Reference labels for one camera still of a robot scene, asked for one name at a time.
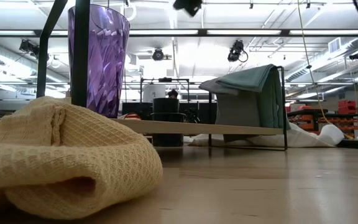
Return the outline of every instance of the hanging cable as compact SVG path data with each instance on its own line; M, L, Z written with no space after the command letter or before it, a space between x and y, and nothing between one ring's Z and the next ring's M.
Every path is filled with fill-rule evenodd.
M305 40L305 33L304 33L304 30L303 30L303 22L302 22L302 15L301 15L301 7L300 7L300 0L297 0L298 1L298 14L299 14L299 20L300 20L300 24L301 24L301 30L302 30L302 40L303 40L303 46L305 48L305 53L306 53L306 61L308 62L308 66L306 67L308 70L309 70L309 73L310 73L310 77L311 77L311 81L313 82L313 86L314 86L314 90L316 90L316 94L317 94L317 101L318 101L318 105L320 107L320 110L321 110L321 114L323 115L323 118L324 120L328 123L328 124L332 124L331 122L328 121L325 113L324 113L324 110L323 110L323 106L321 105L321 100L320 100L320 96L318 95L318 90L317 90L317 85L316 85L316 82L314 81L314 78L313 78L313 74L311 72L311 65L310 65L310 61L309 61L309 55L308 55L308 49L306 48L306 40ZM349 139L353 139L353 137L343 133L343 135Z

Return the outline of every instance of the purple glass vase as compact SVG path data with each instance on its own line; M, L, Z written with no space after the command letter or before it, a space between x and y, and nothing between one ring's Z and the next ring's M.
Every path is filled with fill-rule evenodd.
M116 118L124 74L129 22L122 14L103 6L91 4L89 13L86 107L109 118ZM75 7L72 7L68 10L70 76L75 75L74 21Z

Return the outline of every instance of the yellow waffle towel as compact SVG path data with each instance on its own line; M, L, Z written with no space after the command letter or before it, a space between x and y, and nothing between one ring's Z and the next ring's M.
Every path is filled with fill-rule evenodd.
M82 218L161 179L146 138L86 108L43 97L0 120L0 208Z

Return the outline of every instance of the white sheet on floor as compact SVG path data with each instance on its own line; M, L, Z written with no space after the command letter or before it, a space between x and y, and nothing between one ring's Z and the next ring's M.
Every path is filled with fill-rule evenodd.
M325 125L320 135L309 133L297 125L290 123L291 130L287 131L288 147L335 147L343 139L342 131L333 124ZM268 146L283 147L284 135L278 134L274 136L257 136L249 138L247 141L223 141L222 134L212 135L213 146ZM191 146L207 146L208 135L200 134L190 139Z

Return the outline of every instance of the air vent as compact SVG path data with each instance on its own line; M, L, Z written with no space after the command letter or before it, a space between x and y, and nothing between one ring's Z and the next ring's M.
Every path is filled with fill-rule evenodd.
M344 99L346 97L346 95L345 95L345 93L341 93L338 95L338 97L341 100L341 99Z
M337 52L341 48L341 38L338 37L337 39L334 39L330 43L328 43L328 50L329 53Z

